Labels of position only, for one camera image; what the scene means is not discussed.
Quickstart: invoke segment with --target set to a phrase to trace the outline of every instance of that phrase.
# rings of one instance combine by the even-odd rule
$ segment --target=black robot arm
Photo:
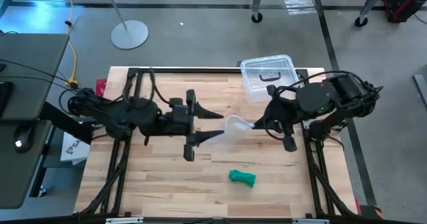
[[[76,116],[92,117],[105,125],[110,137],[127,139],[137,127],[145,135],[144,145],[151,136],[186,136],[183,157],[194,160],[193,147],[224,131],[194,131],[194,117],[219,119],[222,115],[204,109],[195,98],[194,90],[187,91],[186,105],[181,98],[171,98],[171,111],[163,113],[157,104],[145,98],[131,98],[132,106],[124,100],[110,101],[96,96],[92,89],[79,90],[68,100],[69,112]]]
[[[380,98],[382,87],[361,80],[352,73],[345,73],[323,80],[321,83],[305,84],[301,88],[268,86],[272,100],[264,115],[255,122],[254,129],[265,129],[273,138],[283,141],[286,151],[295,151],[292,134],[293,125],[302,121],[310,123],[310,137],[323,140],[332,127],[340,125],[344,119],[364,117],[370,114]],[[280,97],[284,91],[296,93],[295,99]],[[329,114],[322,120],[316,117]],[[276,137],[268,130],[283,133]]]

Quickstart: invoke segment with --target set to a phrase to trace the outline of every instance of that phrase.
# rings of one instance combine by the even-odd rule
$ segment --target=yellow cable
[[[71,11],[70,11],[70,14],[69,14],[68,21],[71,22],[71,20],[73,19],[74,6],[73,6],[73,0],[69,0],[69,2],[71,4]],[[69,35],[70,32],[71,32],[71,29],[69,28],[68,25],[66,25],[65,33]],[[70,78],[69,78],[68,81],[70,83],[78,84],[78,81],[75,79],[75,71],[77,70],[77,53],[75,52],[74,46],[73,46],[73,44],[70,41],[68,41],[68,44],[69,44],[69,46],[70,46],[70,48],[71,48],[71,50],[73,51],[73,54],[74,54],[73,73],[71,74],[71,76],[70,76]]]

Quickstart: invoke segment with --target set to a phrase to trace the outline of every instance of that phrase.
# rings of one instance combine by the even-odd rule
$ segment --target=computer mouse
[[[26,153],[33,146],[34,122],[22,123],[18,125],[13,135],[15,151]]]

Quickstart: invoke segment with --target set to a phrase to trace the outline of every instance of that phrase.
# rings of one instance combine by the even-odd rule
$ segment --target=green object
[[[232,181],[241,181],[250,187],[254,187],[256,175],[252,173],[244,173],[238,170],[231,170],[228,177]]]

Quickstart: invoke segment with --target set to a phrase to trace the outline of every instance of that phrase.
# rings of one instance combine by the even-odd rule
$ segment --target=black handle
[[[282,77],[282,75],[280,74],[280,72],[278,73],[279,75],[277,77],[270,77],[270,78],[262,78],[262,75],[259,74],[258,77],[260,77],[261,81],[277,81],[278,79],[280,79],[280,77]]]

